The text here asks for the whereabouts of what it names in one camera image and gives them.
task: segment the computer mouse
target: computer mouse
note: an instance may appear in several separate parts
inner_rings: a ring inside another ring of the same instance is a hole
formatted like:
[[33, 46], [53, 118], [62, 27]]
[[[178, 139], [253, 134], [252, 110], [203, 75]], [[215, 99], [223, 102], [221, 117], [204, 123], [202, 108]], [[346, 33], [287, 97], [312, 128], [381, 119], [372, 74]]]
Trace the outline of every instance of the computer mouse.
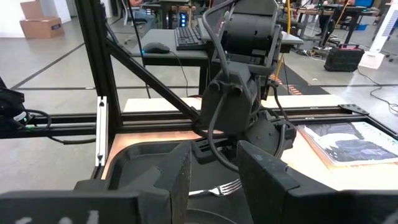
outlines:
[[170, 52], [170, 48], [162, 43], [152, 42], [145, 45], [142, 51], [144, 53], [167, 54]]

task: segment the gray floor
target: gray floor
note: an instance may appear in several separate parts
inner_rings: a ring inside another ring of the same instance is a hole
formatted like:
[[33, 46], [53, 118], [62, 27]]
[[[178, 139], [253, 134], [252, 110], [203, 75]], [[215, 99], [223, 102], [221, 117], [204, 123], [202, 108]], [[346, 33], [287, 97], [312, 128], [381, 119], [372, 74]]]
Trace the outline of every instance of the gray floor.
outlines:
[[[90, 65], [77, 19], [66, 23], [65, 36], [51, 40], [0, 39], [1, 78], [10, 87], [17, 86], [25, 93], [25, 107], [49, 113], [95, 112], [96, 92]], [[132, 27], [124, 27], [122, 21], [112, 25], [120, 41], [130, 35]], [[314, 26], [307, 34], [315, 33]], [[353, 42], [369, 46], [369, 35], [373, 27], [355, 32]], [[394, 36], [384, 50], [391, 54], [398, 52]], [[132, 49], [135, 42], [129, 43]], [[285, 55], [286, 64], [310, 85], [325, 86], [329, 93], [357, 103], [371, 112], [372, 116], [398, 131], [398, 116], [389, 112], [388, 106], [369, 96], [372, 83], [357, 73], [331, 73], [323, 69], [323, 62], [299, 56]], [[44, 68], [56, 62], [48, 69]], [[144, 83], [134, 74], [113, 60], [120, 104], [123, 107], [128, 98], [147, 97]], [[398, 85], [396, 62], [383, 62], [376, 71], [360, 69], [382, 84]], [[185, 96], [185, 79], [179, 67], [148, 67], [159, 80], [174, 88], [178, 96]], [[189, 86], [198, 86], [199, 68], [185, 67]], [[387, 86], [376, 94], [391, 102], [398, 102], [397, 86]], [[188, 94], [196, 94], [192, 87]], [[153, 97], [158, 94], [151, 91]], [[0, 192], [20, 189], [71, 189], [76, 181], [90, 177], [94, 166], [94, 144], [84, 146], [63, 146], [45, 138], [3, 139], [0, 157]]]

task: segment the black keyboard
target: black keyboard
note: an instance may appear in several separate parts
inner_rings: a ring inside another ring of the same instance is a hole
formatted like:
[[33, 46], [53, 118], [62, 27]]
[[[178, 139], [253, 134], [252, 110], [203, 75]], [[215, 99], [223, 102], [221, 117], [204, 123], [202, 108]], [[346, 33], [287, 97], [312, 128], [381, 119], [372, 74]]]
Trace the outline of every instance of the black keyboard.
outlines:
[[205, 48], [197, 27], [178, 27], [174, 29], [177, 50], [201, 50]]

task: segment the magazine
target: magazine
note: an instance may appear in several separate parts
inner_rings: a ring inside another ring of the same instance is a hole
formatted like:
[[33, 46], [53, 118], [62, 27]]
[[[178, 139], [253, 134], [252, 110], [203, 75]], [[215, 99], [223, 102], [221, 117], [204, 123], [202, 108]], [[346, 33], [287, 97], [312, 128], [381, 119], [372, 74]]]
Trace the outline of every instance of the magazine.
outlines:
[[334, 166], [398, 162], [398, 140], [366, 122], [299, 127], [324, 162]]

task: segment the silver fork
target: silver fork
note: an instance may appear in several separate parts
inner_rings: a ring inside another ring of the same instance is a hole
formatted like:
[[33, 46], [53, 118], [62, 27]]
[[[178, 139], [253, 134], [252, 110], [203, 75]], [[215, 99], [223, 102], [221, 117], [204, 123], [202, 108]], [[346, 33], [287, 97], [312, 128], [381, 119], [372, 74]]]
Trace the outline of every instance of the silver fork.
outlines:
[[199, 196], [199, 195], [205, 195], [205, 194], [213, 194], [217, 197], [223, 197], [232, 194], [233, 192], [237, 191], [242, 187], [242, 183], [239, 179], [236, 179], [230, 183], [223, 184], [220, 186], [217, 186], [213, 189], [209, 190], [196, 190], [193, 192], [189, 192], [189, 197], [191, 196]]

